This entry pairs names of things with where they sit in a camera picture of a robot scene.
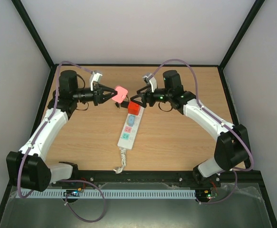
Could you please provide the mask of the red cube adapter plug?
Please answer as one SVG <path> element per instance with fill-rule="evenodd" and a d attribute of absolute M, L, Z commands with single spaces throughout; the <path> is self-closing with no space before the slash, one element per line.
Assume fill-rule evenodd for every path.
<path fill-rule="evenodd" d="M 128 105 L 128 114 L 139 115 L 141 106 L 135 102 L 130 101 Z"/>

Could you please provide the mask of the pink folding socket plug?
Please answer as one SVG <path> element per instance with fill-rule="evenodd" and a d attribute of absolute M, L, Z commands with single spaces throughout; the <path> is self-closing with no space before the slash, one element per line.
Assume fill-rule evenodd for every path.
<path fill-rule="evenodd" d="M 122 86 L 117 86 L 115 88 L 115 91 L 117 92 L 117 94 L 114 97 L 112 97 L 112 100 L 117 103 L 122 103 L 124 99 L 126 99 L 128 90 Z"/>

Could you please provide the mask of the black usb plug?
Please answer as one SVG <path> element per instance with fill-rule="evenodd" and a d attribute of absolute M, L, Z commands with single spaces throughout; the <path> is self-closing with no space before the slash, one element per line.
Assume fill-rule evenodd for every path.
<path fill-rule="evenodd" d="M 115 102 L 115 106 L 117 108 L 128 108 L 129 101 L 130 101 L 129 97 L 128 97 L 128 95 L 126 95 L 126 98 L 121 103 Z"/>

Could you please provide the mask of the white power strip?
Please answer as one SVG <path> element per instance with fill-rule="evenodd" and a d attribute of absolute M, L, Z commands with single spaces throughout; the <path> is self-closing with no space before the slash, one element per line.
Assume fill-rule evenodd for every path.
<path fill-rule="evenodd" d="M 143 112 L 144 112 L 144 108 L 141 108 L 139 115 L 133 115 L 135 116 L 135 123 L 133 127 L 130 127 L 127 125 L 127 119 L 131 114 L 127 115 L 126 121 L 122 128 L 122 132 L 119 137 L 119 141 L 117 143 L 118 147 L 125 148 L 127 150 L 131 150 L 133 148 L 134 141 L 138 132 L 138 128 L 143 116 Z"/>

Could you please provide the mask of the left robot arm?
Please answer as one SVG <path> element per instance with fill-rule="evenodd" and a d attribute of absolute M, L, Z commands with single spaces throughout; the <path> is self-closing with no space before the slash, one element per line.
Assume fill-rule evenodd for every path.
<path fill-rule="evenodd" d="M 78 103 L 99 105 L 117 95 L 117 91 L 99 83 L 102 74 L 97 71 L 92 72 L 89 87 L 79 88 L 79 77 L 74 70 L 59 73 L 43 120 L 18 152 L 8 154 L 6 161 L 10 181 L 18 191 L 25 188 L 42 192 L 51 183 L 75 176 L 78 167 L 74 163 L 46 165 L 47 153 L 54 139 L 77 109 Z"/>

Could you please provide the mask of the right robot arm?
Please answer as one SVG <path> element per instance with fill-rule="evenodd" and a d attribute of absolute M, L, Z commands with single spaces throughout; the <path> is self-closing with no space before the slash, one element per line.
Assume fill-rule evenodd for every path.
<path fill-rule="evenodd" d="M 137 90 L 130 100 L 143 108 L 168 102 L 172 109 L 191 118 L 216 140 L 213 157 L 193 168 L 193 180 L 197 185 L 204 186 L 214 174 L 232 170 L 251 157 L 245 126 L 225 121 L 205 107 L 196 93 L 185 91 L 176 70 L 165 71 L 162 76 L 164 88 L 157 87 L 152 74 L 143 76 L 146 86 Z"/>

